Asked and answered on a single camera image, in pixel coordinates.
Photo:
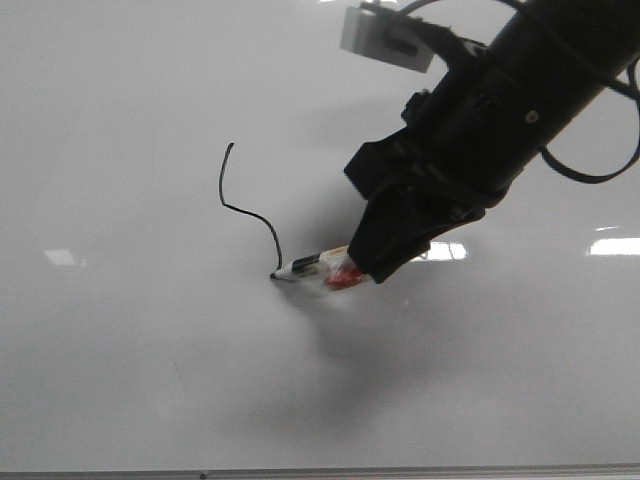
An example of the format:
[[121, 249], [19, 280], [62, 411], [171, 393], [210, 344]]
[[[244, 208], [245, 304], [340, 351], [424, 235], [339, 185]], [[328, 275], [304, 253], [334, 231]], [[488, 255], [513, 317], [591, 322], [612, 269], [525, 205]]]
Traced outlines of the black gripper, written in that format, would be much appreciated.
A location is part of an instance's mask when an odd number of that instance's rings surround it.
[[[550, 137], [542, 81], [548, 56], [462, 47], [444, 58], [448, 71], [435, 89], [407, 102], [405, 127], [363, 144], [345, 168], [363, 197], [375, 195], [348, 255], [377, 284], [427, 252], [434, 238], [482, 219], [484, 207], [501, 200]], [[391, 185], [419, 186], [484, 207], [415, 189], [386, 189]]]

